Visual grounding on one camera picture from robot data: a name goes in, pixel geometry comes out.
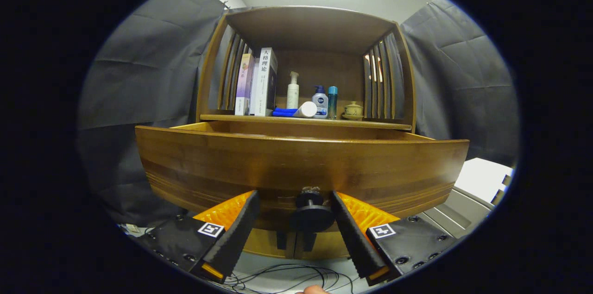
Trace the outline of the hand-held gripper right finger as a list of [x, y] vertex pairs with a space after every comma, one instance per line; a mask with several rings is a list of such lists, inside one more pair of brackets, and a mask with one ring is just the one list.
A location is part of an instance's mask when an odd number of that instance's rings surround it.
[[350, 258], [369, 286], [406, 275], [457, 243], [454, 236], [419, 216], [400, 219], [338, 191], [330, 197]]

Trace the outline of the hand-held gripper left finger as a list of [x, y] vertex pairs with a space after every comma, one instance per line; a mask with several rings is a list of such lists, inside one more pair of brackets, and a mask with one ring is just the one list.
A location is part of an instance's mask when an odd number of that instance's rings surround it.
[[259, 213], [260, 195], [252, 190], [193, 217], [177, 215], [135, 237], [135, 243], [187, 273], [223, 284]]

